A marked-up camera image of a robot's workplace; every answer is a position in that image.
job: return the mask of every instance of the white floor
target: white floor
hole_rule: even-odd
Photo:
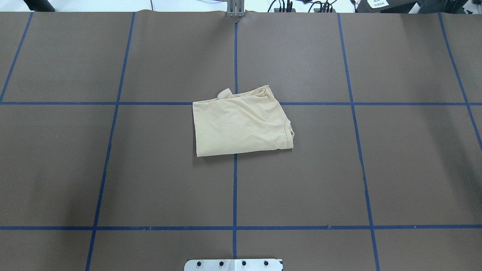
[[[52,6],[59,12],[130,12],[144,9],[151,9],[150,0],[49,0]],[[271,0],[245,0],[245,9],[256,12],[266,12]],[[226,10],[226,2],[215,0],[152,0],[155,11],[178,12],[205,12]],[[311,4],[303,4],[301,1],[294,1],[293,8],[296,12],[308,12]],[[337,0],[333,3],[334,9],[339,13],[354,12],[353,5],[349,0]],[[418,5],[410,11],[416,13]],[[469,0],[464,5],[465,10],[470,10],[474,14],[481,14],[481,6],[472,4]],[[0,11],[29,11],[27,5],[20,0],[2,0]]]

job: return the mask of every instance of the folded cloth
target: folded cloth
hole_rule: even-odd
[[[293,130],[269,86],[192,103],[198,157],[292,149]]]

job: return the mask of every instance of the horizontal blue line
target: horizontal blue line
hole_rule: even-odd
[[[93,230],[83,226],[0,226],[0,230]],[[233,230],[232,226],[98,226],[96,230]],[[237,226],[237,230],[369,230],[369,225],[355,226]],[[416,230],[416,229],[482,229],[482,224],[446,225],[379,225],[375,230]]]
[[[461,225],[384,225],[374,226],[375,230],[401,230],[401,229],[482,229],[482,224]]]
[[[92,230],[92,227],[77,227],[77,226],[0,226],[0,230]]]
[[[2,105],[116,105],[116,102],[1,102]],[[280,102],[283,106],[349,106],[350,102]],[[356,106],[466,106],[466,103],[390,103],[354,102]],[[173,105],[190,106],[192,102],[119,102],[119,105]],[[482,106],[482,103],[469,103]]]

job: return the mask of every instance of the blue grid line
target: blue grid line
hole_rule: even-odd
[[[351,91],[351,81],[350,81],[350,73],[348,71],[348,61],[347,61],[347,52],[345,50],[345,41],[343,39],[343,28],[341,25],[341,17],[340,13],[337,13],[338,16],[338,28],[340,30],[340,39],[341,39],[341,49],[343,51],[343,61],[345,62],[345,73],[347,76],[347,84],[348,84],[348,94],[350,96],[350,103],[351,103],[351,114],[353,116],[353,125],[355,127],[355,136],[357,139],[357,147],[358,147],[358,156],[360,158],[360,164],[362,167],[362,173],[363,173],[363,184],[365,185],[365,201],[366,201],[366,209],[368,212],[368,221],[370,223],[370,233],[372,236],[372,247],[373,247],[373,255],[375,257],[375,266],[376,270],[380,271],[380,263],[378,261],[378,250],[376,247],[376,239],[375,239],[375,229],[373,227],[373,219],[372,219],[372,209],[370,207],[370,196],[368,195],[368,184],[366,182],[366,174],[365,174],[365,165],[363,163],[363,153],[362,153],[362,145],[360,143],[360,134],[358,132],[358,124],[357,124],[357,118],[356,118],[356,113],[355,113],[355,104],[353,102],[353,93]]]
[[[238,22],[234,24],[234,94],[238,94]],[[233,259],[238,257],[238,154],[233,165]]]
[[[472,110],[470,110],[469,100],[467,99],[467,95],[464,90],[464,85],[462,84],[462,80],[460,79],[460,75],[458,74],[457,65],[455,64],[454,56],[452,55],[452,50],[450,50],[449,41],[447,39],[447,34],[445,33],[445,26],[443,25],[442,20],[442,13],[439,12],[439,20],[440,26],[442,28],[443,39],[445,40],[445,46],[447,46],[447,52],[449,53],[450,61],[452,62],[452,66],[454,67],[455,75],[457,76],[458,85],[460,86],[460,90],[462,91],[462,95],[464,97],[465,105],[467,106],[467,111],[469,112],[470,121],[472,121],[472,126],[474,127],[475,136],[479,142],[479,148],[482,150],[482,140],[479,134],[479,130],[477,129],[477,125],[475,124],[474,116],[472,115]]]
[[[7,79],[5,80],[5,84],[3,85],[3,89],[0,94],[0,103],[3,100],[3,96],[5,96],[5,92],[7,91],[8,82],[10,81],[10,77],[12,76],[13,68],[15,67],[15,63],[17,62],[18,55],[20,54],[20,49],[25,40],[25,36],[27,35],[28,27],[30,26],[30,22],[32,21],[33,12],[30,13],[28,17],[27,25],[25,25],[24,33],[22,38],[20,39],[20,43],[18,44],[17,52],[15,52],[15,56],[13,57],[12,65],[10,66],[10,70],[8,71]]]
[[[191,106],[192,102],[1,102],[2,105],[169,105]],[[280,102],[282,106],[350,106],[350,102]],[[467,103],[353,102],[356,106],[466,106]],[[482,103],[468,103],[482,106]]]
[[[348,226],[237,226],[237,230],[370,230],[369,225]],[[423,230],[423,229],[482,229],[482,224],[428,224],[428,225],[374,225],[375,230]],[[0,226],[0,230],[93,230],[88,226]],[[232,226],[97,226],[103,231],[183,231],[183,230],[233,230]]]
[[[92,260],[92,252],[94,250],[96,228],[97,228],[97,224],[99,222],[100,205],[102,203],[102,195],[104,193],[104,186],[105,186],[105,183],[106,183],[107,164],[109,163],[110,151],[112,149],[112,138],[114,136],[114,128],[116,126],[117,113],[119,111],[119,103],[120,103],[120,100],[121,100],[125,69],[126,69],[126,65],[127,65],[127,58],[129,56],[129,47],[130,47],[131,38],[132,38],[132,30],[134,28],[134,19],[135,19],[135,12],[132,13],[131,27],[129,29],[129,37],[127,39],[127,46],[126,46],[126,49],[125,49],[124,64],[122,65],[122,73],[120,74],[120,83],[119,83],[119,91],[117,93],[116,108],[114,110],[114,117],[112,118],[112,126],[111,126],[111,129],[110,129],[109,144],[107,146],[106,161],[104,163],[104,171],[102,173],[102,181],[101,181],[101,184],[100,184],[99,198],[97,200],[97,208],[95,210],[94,228],[92,229],[91,242],[90,242],[90,245],[89,245],[89,254],[87,256],[87,263],[85,265],[86,271],[88,271],[90,269],[90,263],[91,263],[91,260]]]

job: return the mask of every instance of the gray mat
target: gray mat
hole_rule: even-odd
[[[481,22],[1,13],[0,270],[476,270]],[[265,84],[295,148],[197,158],[191,103]]]

